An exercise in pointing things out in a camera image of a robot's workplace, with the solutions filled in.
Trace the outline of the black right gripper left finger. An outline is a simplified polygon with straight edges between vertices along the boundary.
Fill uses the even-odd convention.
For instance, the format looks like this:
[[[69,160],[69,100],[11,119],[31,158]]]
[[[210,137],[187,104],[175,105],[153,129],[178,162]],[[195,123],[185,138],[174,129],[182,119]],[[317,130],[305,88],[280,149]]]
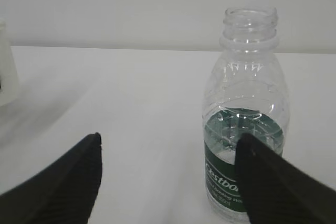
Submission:
[[[44,170],[1,194],[1,223],[88,223],[102,174],[101,135],[89,134]]]

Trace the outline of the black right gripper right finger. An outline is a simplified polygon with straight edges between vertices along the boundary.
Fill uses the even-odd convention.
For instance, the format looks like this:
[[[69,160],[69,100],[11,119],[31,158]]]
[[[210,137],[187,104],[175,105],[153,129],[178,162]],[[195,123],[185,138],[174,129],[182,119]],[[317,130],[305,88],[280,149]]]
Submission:
[[[251,223],[335,223],[335,190],[244,133],[234,171]]]

